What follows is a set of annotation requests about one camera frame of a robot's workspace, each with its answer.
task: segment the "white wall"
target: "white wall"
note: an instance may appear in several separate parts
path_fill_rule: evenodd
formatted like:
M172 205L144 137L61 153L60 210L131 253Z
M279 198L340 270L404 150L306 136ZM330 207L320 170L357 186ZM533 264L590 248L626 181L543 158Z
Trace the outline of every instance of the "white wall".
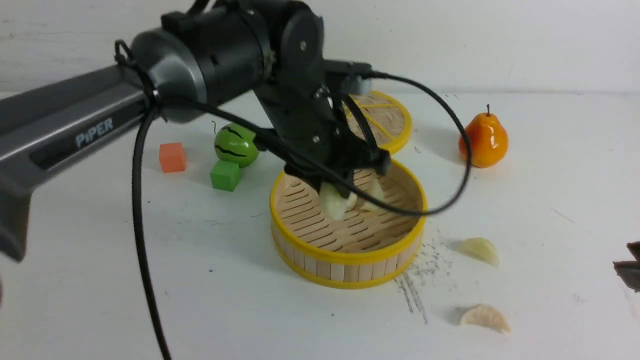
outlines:
M307 3L324 16L327 57L369 61L439 90L640 91L640 0ZM0 91L109 65L115 39L130 40L190 4L2 0Z

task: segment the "toy watermelon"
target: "toy watermelon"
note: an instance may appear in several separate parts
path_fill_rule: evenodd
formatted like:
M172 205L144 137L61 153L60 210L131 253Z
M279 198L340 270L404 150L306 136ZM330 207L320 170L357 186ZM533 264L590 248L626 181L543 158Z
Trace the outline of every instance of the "toy watermelon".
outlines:
M216 135L216 155L220 160L237 163L240 167L251 165L258 158L253 138L255 133L242 126L226 125Z

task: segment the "black cable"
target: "black cable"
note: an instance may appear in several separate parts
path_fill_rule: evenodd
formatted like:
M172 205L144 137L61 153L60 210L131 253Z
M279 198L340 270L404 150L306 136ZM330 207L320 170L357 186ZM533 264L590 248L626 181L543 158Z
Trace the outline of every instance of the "black cable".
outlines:
M456 124L456 127L458 127L458 130L460 130L460 134L462 136L463 141L465 142L465 147L467 148L467 154L468 154L465 175L463 177L462 183L460 184L460 187L458 188L458 191L456 192L456 194L451 199L449 199L449 201L447 201L444 205L429 211L415 211L415 210L397 208L393 205L387 204L386 202L378 200L375 197L369 195L368 193L362 191L355 185L345 181L340 175L338 175L332 169L318 162L311 156L305 154L304 152L301 152L297 148L291 147L290 145L283 143L282 141L280 141L280 139L277 136L272 135L269 131L266 131L265 129L255 125L254 123L247 121L241 117L238 117L234 114L228 113L224 110L220 110L218 108L209 106L207 104L202 104L200 102L181 99L181 98L165 99L162 103L162 106L178 106L178 107L185 107L185 108L193 108L205 113L210 113L211 115L215 115L217 117L221 117L230 122L234 122L242 127L247 128L250 131L253 131L257 136L262 137L265 141L269 142L271 145L279 147L301 158L302 160L309 162L318 170L322 171L327 178L333 180L337 184L344 186L345 188L349 189L351 192L355 193L358 197L376 205L377 207L387 211L391 211L393 213L400 214L400 215L406 215L406 216L412 216L412 217L423 217L428 215L435 215L445 211L447 208L451 207L460 198L460 195L462 195L462 192L467 185L468 177L471 171L471 143L469 142L467 133L465 132L465 128L462 126L462 124L460 123L460 120L458 120L458 117L453 112L453 110L451 110L449 105L447 105L447 103L444 100L442 100L442 98L439 97L436 93L434 93L431 89L427 88L422 84L418 84L418 85L419 85L418 88L420 88L421 90L423 89L428 90L425 92L429 94L431 97L433 97L440 105L442 105L443 108L445 108L445 110L447 111L447 113L451 116L454 123Z
M364 140L367 142L367 145L369 146L369 154L370 155L378 154L380 150L378 148L378 144L376 143L376 137L373 136L373 131L371 131L371 127L369 126L367 119L364 117L362 110L358 107L356 102L349 95L343 95L342 101L344 101L344 103L347 105L347 108L349 108L349 111L351 111L353 118L358 123L358 127L362 131Z
M131 170L131 207L133 210L133 233L136 239L136 250L138 252L138 263L140 264L140 275L142 277L142 286L145 289L147 305L149 307L149 315L151 323L154 326L156 339L160 346L160 352L164 360L171 360L169 346L164 338L162 324L160 322L160 314L156 304L156 296L154 295L154 287L151 283L151 274L149 272L149 262L147 260L147 249L145 246L145 232L142 226L142 154L145 148L145 139L151 122L156 118L155 109L151 109L142 121L142 125L138 129L136 143L133 148L133 169Z
M365 74L362 76L362 78L363 79L388 79L388 80L399 81L401 83L414 86L422 90L423 92L426 92L447 112L447 114L449 114L449 116L451 117L451 120L453 120L453 123L458 128L458 131L460 132L460 136L462 137L462 142L465 143L465 150L467 151L467 158L465 160L465 174L462 177L462 182L460 183L460 186L458 187L458 190L456 191L456 193L449 199L449 201L445 202L444 204L442 204L438 208L435 208L434 210L427 211L425 215L434 215L434 214L445 211L446 209L451 207L456 201L458 201L460 196L462 196L462 193L464 192L465 187L467 187L469 175L471 174L471 152L472 152L471 141L469 140L467 132L465 131L464 125L462 125L462 123L458 119L458 116L456 116L456 113L451 109L449 104L447 104L447 102L444 101L443 98L441 98L438 94L436 94L432 89L424 86L423 84L420 84L417 81L414 81L408 78L403 78L402 76L391 75L391 74L387 74L379 71L373 71L369 74Z

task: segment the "bamboo steamer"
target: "bamboo steamer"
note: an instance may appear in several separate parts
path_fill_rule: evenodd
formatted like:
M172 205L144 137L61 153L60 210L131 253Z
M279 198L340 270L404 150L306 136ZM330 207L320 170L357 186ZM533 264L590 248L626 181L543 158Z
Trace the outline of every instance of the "bamboo steamer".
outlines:
M397 161L384 177L369 170L356 172L355 184L366 189L373 177L380 181L385 202L427 210L422 186ZM330 220L309 185L282 173L269 203L271 232L285 263L309 281L334 288L368 288L401 274L420 247L425 218L362 211L361 202L342 220Z

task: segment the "watermelon stripe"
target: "watermelon stripe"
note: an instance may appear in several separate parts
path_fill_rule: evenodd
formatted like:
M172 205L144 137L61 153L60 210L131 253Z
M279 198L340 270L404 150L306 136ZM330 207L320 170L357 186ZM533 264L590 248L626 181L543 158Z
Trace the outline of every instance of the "watermelon stripe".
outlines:
M242 137L242 135L240 135L236 130L231 129L230 127L226 127L225 128L229 133L232 133L233 135L236 135L237 137L239 137L240 139L244 139Z
M226 150L224 149L222 146L220 145L216 145L216 149L220 150L220 152L224 153L224 154L229 154L229 155L233 155L233 156L237 156L238 158L246 158L246 155L242 155L242 154L236 154L233 151L230 150Z

